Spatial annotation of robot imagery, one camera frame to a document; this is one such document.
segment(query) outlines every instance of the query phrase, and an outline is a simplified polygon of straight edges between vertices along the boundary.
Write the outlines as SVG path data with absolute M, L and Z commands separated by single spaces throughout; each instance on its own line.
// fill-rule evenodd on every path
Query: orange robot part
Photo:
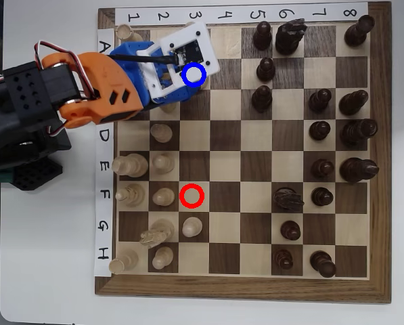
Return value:
M 83 53 L 78 58 L 93 88 L 98 90 L 99 98 L 63 105 L 59 111 L 66 119 L 66 128 L 82 127 L 90 122 L 103 124 L 126 120 L 143 108 L 132 81 L 113 59 L 96 52 Z M 58 63 L 66 63 L 71 71 L 77 71 L 68 53 L 53 53 L 42 60 L 44 68 Z

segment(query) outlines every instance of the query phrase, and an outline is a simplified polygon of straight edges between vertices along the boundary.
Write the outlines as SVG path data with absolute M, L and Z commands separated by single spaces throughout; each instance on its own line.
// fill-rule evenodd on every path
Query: wooden board border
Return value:
M 391 2 L 369 3 L 369 15 L 376 21 L 370 41 L 371 112 L 379 126 L 377 136 L 370 142 L 370 152 L 380 168 L 378 176 L 370 181 L 370 280 L 119 275 L 95 277 L 95 294 L 391 302 Z M 99 10 L 98 28 L 114 28 L 114 9 Z

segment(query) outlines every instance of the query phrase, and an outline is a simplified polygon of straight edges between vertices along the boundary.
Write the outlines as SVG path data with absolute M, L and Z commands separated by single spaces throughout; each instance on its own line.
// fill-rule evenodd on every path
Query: red circle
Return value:
M 185 192 L 187 190 L 189 190 L 190 188 L 193 188 L 193 189 L 197 190 L 197 192 L 199 192 L 199 201 L 197 201 L 196 203 L 188 203 L 185 200 L 185 197 L 184 197 Z M 198 208 L 200 205 L 202 205 L 202 203 L 204 201 L 204 192 L 199 185 L 190 183 L 181 188 L 181 191 L 179 192 L 179 199 L 181 200 L 181 203 L 185 208 L 195 209 L 195 208 Z

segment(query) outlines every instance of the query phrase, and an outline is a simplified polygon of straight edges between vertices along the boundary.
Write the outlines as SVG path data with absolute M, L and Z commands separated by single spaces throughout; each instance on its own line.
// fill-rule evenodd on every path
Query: chessboard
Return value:
M 99 10 L 99 30 L 116 27 L 114 10 Z M 137 153 L 150 168 L 138 178 L 113 176 L 111 198 L 131 184 L 141 186 L 145 196 L 136 207 L 114 201 L 110 260 L 132 250 L 138 262 L 122 274 L 96 276 L 95 293 L 390 302 L 390 4 L 368 3 L 368 13 L 376 25 L 363 45 L 352 48 L 344 42 L 346 30 L 355 22 L 306 22 L 304 38 L 290 56 L 279 54 L 274 44 L 257 50 L 252 42 L 257 23 L 207 24 L 220 65 L 207 86 L 174 110 L 155 108 L 114 124 L 114 158 Z M 282 23 L 270 24 L 275 39 Z M 183 27 L 131 26 L 145 41 Z M 114 46 L 119 45 L 115 38 Z M 272 58 L 275 66 L 274 78 L 267 82 L 256 76 L 262 58 Z M 261 85 L 272 89 L 272 104 L 264 112 L 251 103 Z M 309 109 L 309 98 L 320 89 L 329 89 L 332 99 L 323 112 L 315 113 Z M 343 115 L 339 101 L 360 89 L 368 92 L 369 100 L 358 113 Z M 342 128 L 362 118 L 377 121 L 377 134 L 354 148 L 345 146 Z M 322 141 L 309 135 L 316 121 L 331 127 Z M 155 124 L 171 128 L 170 141 L 160 143 L 152 137 L 150 128 Z M 153 157 L 164 153 L 175 165 L 165 174 L 152 166 Z M 352 157 L 372 159 L 379 174 L 367 181 L 346 182 L 339 168 Z M 315 177 L 311 166 L 318 159 L 332 162 L 335 172 Z M 182 187 L 190 183 L 204 193 L 203 203 L 194 209 L 178 199 Z M 333 194 L 331 204 L 313 203 L 311 193 L 320 187 Z M 171 205 L 154 204 L 152 196 L 160 188 L 174 192 Z M 274 203 L 280 188 L 301 195 L 300 211 Z M 190 189 L 185 199 L 193 203 L 199 193 Z M 190 238 L 182 234 L 189 217 L 202 222 L 202 231 Z M 151 249 L 141 245 L 140 234 L 161 219 L 173 224 L 171 238 Z M 298 240 L 281 235 L 285 221 L 299 225 Z M 157 270 L 152 259 L 164 246 L 171 248 L 174 258 Z M 290 269 L 273 262 L 280 249 L 292 255 Z M 310 257 L 316 251 L 330 255 L 335 276 L 324 278 L 312 268 Z

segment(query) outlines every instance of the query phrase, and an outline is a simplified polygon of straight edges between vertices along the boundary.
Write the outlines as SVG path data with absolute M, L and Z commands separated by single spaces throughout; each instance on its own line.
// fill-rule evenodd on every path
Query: blue circle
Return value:
M 199 81 L 195 81 L 192 83 L 191 81 L 189 81 L 187 79 L 187 71 L 190 68 L 197 68 L 200 70 L 200 72 L 202 73 L 202 78 L 200 78 Z M 196 88 L 196 87 L 201 86 L 204 83 L 204 81 L 206 80 L 206 70 L 204 69 L 203 65 L 201 65 L 200 63 L 191 62 L 191 63 L 186 64 L 183 67 L 181 76 L 182 76 L 183 83 L 185 83 L 188 87 Z

